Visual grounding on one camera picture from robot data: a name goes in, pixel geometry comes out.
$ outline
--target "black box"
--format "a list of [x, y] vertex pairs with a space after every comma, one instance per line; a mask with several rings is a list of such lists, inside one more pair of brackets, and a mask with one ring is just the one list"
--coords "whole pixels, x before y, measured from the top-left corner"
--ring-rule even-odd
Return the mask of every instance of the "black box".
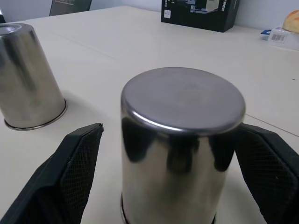
[[162, 0], [161, 22], [225, 32], [233, 27], [240, 0]]

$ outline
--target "metal cup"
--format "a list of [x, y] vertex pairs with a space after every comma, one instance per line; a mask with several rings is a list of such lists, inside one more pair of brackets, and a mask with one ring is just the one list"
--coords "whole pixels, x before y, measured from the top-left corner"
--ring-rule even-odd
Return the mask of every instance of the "metal cup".
[[0, 109], [8, 127], [30, 130], [66, 111], [43, 49], [31, 25], [0, 25]]
[[211, 224], [245, 116], [225, 79], [147, 71], [122, 91], [122, 213], [130, 224]]

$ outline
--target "white table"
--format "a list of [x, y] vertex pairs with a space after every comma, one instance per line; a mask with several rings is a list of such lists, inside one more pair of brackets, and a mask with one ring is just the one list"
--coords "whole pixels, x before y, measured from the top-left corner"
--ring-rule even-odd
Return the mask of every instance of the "white table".
[[[34, 131], [0, 125], [0, 217], [66, 134], [103, 122], [82, 223], [122, 224], [120, 94], [129, 79], [153, 68], [191, 67], [229, 80], [246, 99], [245, 123], [277, 132], [299, 152], [299, 52], [268, 46], [259, 30], [234, 27], [222, 34], [164, 24], [160, 13], [130, 7], [26, 23], [36, 29], [69, 108], [59, 121]], [[222, 224], [265, 224], [235, 156], [218, 219]]]

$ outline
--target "white label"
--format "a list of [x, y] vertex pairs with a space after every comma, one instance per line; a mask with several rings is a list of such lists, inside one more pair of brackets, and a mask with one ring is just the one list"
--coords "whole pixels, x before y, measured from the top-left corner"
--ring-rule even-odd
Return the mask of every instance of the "white label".
[[170, 19], [171, 17], [171, 10], [164, 10], [164, 18]]
[[273, 34], [271, 40], [279, 43], [284, 43], [287, 38], [287, 35], [282, 34]]

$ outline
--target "black mesh pad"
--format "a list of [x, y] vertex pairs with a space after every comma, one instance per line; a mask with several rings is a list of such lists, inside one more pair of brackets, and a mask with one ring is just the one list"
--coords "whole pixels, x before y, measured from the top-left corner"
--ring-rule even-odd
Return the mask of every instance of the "black mesh pad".
[[276, 133], [242, 125], [237, 158], [268, 224], [299, 223], [299, 156]]
[[102, 124], [94, 124], [68, 134], [32, 175], [0, 224], [79, 224], [102, 133]]

